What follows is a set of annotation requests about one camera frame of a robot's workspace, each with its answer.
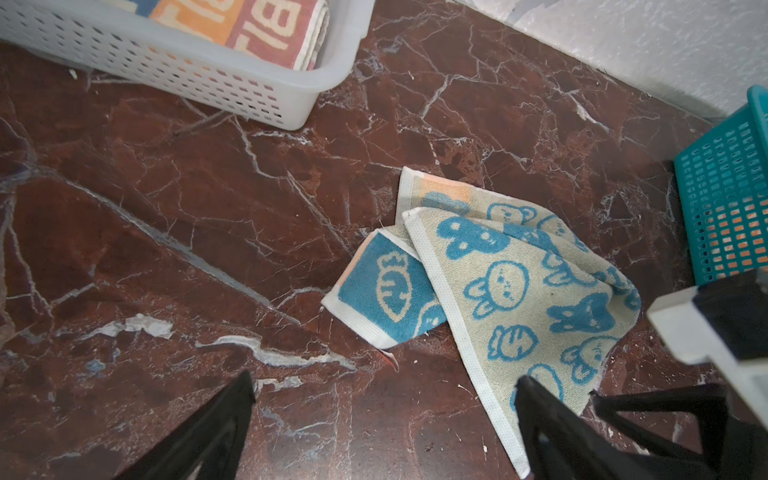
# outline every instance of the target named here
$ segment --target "multicolored towel with letters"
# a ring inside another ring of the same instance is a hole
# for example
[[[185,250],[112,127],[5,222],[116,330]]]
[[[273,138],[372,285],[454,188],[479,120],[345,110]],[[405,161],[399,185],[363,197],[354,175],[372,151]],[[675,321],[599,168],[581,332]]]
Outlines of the multicolored towel with letters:
[[[293,70],[312,70],[328,28],[327,0],[102,0]]]
[[[379,348],[447,320],[525,477],[517,379],[535,377],[581,412],[637,322],[637,290],[559,217],[524,200],[404,168],[397,211],[398,224],[366,239],[323,305]]]

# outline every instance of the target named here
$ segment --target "white wall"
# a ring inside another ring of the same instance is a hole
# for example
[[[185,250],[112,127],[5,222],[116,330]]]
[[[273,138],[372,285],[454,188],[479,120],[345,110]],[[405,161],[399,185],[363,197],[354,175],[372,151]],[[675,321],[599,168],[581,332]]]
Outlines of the white wall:
[[[456,0],[704,118],[768,86],[768,0]]]

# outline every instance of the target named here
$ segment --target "red marble tabletop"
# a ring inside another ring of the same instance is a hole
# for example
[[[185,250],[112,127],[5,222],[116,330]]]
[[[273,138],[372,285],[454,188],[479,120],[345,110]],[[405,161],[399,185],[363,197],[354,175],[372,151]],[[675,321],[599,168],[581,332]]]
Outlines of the red marble tabletop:
[[[516,478],[447,325],[396,372],[320,299],[408,165],[553,210],[647,307],[693,282],[671,159],[707,129],[442,0],[380,0],[295,132],[0,46],[2,477],[109,478],[247,369],[240,478]],[[641,318],[601,390],[719,380]]]

